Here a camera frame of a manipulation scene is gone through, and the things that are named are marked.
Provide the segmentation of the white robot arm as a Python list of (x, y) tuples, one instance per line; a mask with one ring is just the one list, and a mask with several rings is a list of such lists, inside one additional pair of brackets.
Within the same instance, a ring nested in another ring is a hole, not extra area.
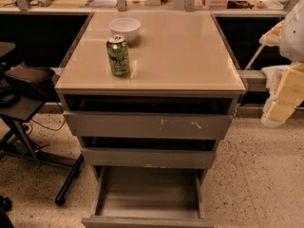
[(276, 69), (267, 80), (267, 99), (261, 122), (268, 127), (284, 124), (304, 102), (304, 0), (299, 0), (285, 19), (263, 34), (263, 46), (278, 46), (279, 53), (291, 61), (286, 69)]

